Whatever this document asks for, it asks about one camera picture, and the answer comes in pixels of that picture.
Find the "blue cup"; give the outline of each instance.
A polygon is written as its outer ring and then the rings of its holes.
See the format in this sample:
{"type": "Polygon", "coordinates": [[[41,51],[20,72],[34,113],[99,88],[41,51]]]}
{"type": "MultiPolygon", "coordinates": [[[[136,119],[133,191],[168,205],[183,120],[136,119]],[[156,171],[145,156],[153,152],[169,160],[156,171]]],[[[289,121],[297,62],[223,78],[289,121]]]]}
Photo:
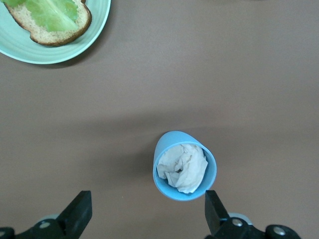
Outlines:
{"type": "Polygon", "coordinates": [[[158,141],[155,153],[154,153],[154,164],[153,164],[153,178],[155,185],[161,193],[163,193],[168,198],[177,201],[190,201],[202,196],[206,190],[209,190],[213,185],[217,174],[217,165],[212,153],[195,138],[188,135],[187,133],[181,131],[170,131],[165,133],[158,141]],[[180,144],[195,144],[204,150],[204,155],[208,162],[207,168],[205,170],[204,178],[200,183],[199,187],[193,193],[182,193],[177,190],[177,188],[172,187],[168,184],[167,179],[161,179],[157,171],[157,165],[159,163],[162,155],[168,151],[170,148],[180,144]]]}

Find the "table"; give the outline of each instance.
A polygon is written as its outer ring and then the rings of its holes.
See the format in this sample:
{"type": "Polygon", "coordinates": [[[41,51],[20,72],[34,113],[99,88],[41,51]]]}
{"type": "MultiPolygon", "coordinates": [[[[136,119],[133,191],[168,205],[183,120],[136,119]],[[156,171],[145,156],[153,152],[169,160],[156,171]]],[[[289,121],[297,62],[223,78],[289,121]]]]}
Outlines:
{"type": "Polygon", "coordinates": [[[319,2],[112,0],[72,60],[0,55],[0,226],[22,232],[92,191],[91,238],[200,239],[204,197],[153,177],[160,136],[215,156],[226,209],[318,236],[319,2]]]}

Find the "plate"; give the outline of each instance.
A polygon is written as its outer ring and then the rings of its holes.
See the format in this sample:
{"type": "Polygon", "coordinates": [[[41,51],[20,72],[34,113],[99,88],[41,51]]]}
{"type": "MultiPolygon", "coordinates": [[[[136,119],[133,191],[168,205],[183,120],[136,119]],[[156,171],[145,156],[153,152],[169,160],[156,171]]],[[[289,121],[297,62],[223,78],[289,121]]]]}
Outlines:
{"type": "Polygon", "coordinates": [[[32,64],[55,64],[67,61],[85,51],[100,35],[108,18],[111,0],[86,0],[92,14],[88,30],[75,41],[59,47],[47,47],[30,39],[0,2],[0,52],[13,59],[32,64]]]}

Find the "crumpled paper towel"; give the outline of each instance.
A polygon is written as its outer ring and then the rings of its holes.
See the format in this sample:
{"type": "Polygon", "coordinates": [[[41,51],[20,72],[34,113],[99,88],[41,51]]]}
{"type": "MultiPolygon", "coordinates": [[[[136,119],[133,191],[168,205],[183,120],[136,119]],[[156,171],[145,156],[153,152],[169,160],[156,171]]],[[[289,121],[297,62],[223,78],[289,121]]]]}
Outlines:
{"type": "Polygon", "coordinates": [[[193,193],[203,180],[208,163],[201,147],[181,144],[166,151],[159,159],[159,177],[179,192],[193,193]]]}

